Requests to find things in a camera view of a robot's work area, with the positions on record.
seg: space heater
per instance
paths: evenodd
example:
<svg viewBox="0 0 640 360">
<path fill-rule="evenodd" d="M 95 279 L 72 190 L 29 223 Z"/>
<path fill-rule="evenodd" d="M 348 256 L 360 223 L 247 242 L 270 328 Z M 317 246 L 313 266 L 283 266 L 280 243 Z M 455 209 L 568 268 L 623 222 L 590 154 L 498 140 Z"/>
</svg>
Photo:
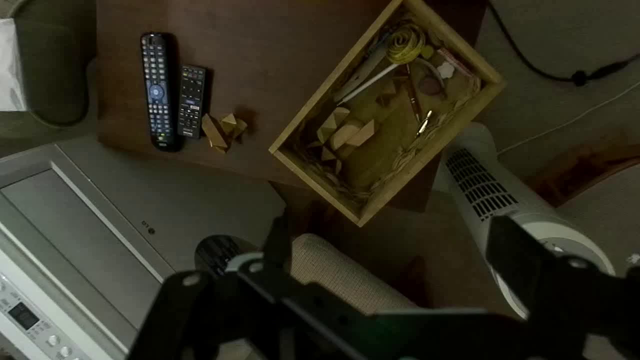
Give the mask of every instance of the space heater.
<svg viewBox="0 0 640 360">
<path fill-rule="evenodd" d="M 597 243 L 500 163 L 494 138 L 485 126 L 471 123 L 451 141 L 444 152 L 437 175 L 451 193 L 482 256 L 485 256 L 490 217 L 510 216 L 554 254 L 614 273 L 611 261 Z M 494 270 L 491 276 L 511 309 L 526 318 L 526 306 Z"/>
</svg>

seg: fan grille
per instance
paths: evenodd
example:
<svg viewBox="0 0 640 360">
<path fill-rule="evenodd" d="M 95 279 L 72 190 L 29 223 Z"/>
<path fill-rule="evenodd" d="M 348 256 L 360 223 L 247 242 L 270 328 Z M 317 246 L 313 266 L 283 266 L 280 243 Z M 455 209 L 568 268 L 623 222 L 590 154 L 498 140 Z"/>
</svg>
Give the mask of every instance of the fan grille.
<svg viewBox="0 0 640 360">
<path fill-rule="evenodd" d="M 467 150 L 455 152 L 445 165 L 480 222 L 487 219 L 495 209 L 518 203 Z"/>
</svg>

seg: wooden box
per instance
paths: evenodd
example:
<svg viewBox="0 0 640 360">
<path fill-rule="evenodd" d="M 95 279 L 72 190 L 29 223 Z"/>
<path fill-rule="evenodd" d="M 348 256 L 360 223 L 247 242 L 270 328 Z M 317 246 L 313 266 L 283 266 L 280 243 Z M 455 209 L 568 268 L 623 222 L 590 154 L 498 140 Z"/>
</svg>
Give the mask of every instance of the wooden box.
<svg viewBox="0 0 640 360">
<path fill-rule="evenodd" d="M 417 123 L 412 121 L 412 103 L 396 96 L 390 108 L 376 108 L 384 84 L 378 82 L 360 98 L 353 98 L 348 108 L 349 115 L 376 120 L 376 133 L 360 147 L 349 147 L 348 156 L 339 157 L 336 174 L 331 165 L 319 162 L 317 144 L 311 133 L 317 131 L 326 118 L 336 109 L 334 94 L 352 77 L 363 62 L 373 39 L 390 26 L 400 21 L 417 23 L 432 48 L 445 48 L 458 64 L 467 70 L 458 75 L 471 74 L 475 90 L 464 90 L 455 98 L 461 79 L 448 79 L 444 98 L 429 98 L 424 94 L 417 99 L 442 112 L 428 131 L 415 135 Z M 342 58 L 334 71 L 301 105 L 293 120 L 281 129 L 270 152 L 301 182 L 313 188 L 323 199 L 339 209 L 353 223 L 363 225 L 382 205 L 386 205 L 437 152 L 454 140 L 466 123 L 469 123 L 482 108 L 485 108 L 503 87 L 502 75 L 469 45 L 466 44 L 424 0 L 392 0 L 353 48 Z"/>
</svg>

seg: wooden table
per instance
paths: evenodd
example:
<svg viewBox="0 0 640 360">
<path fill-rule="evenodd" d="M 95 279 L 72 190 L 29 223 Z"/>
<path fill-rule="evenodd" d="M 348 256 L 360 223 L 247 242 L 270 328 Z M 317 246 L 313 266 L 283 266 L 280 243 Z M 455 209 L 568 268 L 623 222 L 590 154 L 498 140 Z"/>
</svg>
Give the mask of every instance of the wooden table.
<svg viewBox="0 0 640 360">
<path fill-rule="evenodd" d="M 432 0 L 466 39 L 474 42 L 482 0 Z M 268 146 L 330 74 L 386 0 L 97 0 L 100 140 L 140 156 L 191 162 L 275 183 L 301 186 Z M 170 32 L 179 62 L 213 70 L 210 114 L 235 112 L 250 133 L 230 154 L 205 140 L 182 152 L 157 152 L 147 138 L 140 66 L 140 34 Z M 397 198 L 424 205 L 433 168 Z"/>
</svg>

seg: black remote control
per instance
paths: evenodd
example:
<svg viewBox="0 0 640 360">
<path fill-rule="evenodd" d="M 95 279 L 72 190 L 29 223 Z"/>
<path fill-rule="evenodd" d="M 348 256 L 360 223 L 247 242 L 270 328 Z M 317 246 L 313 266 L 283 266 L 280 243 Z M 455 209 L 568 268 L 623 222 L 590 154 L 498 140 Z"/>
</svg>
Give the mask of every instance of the black remote control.
<svg viewBox="0 0 640 360">
<path fill-rule="evenodd" d="M 140 37 L 146 109 L 151 144 L 173 152 L 179 147 L 172 94 L 173 39 L 170 34 L 147 32 Z"/>
<path fill-rule="evenodd" d="M 178 133 L 183 138 L 199 138 L 208 79 L 210 71 L 205 67 L 182 66 L 179 70 Z"/>
</svg>

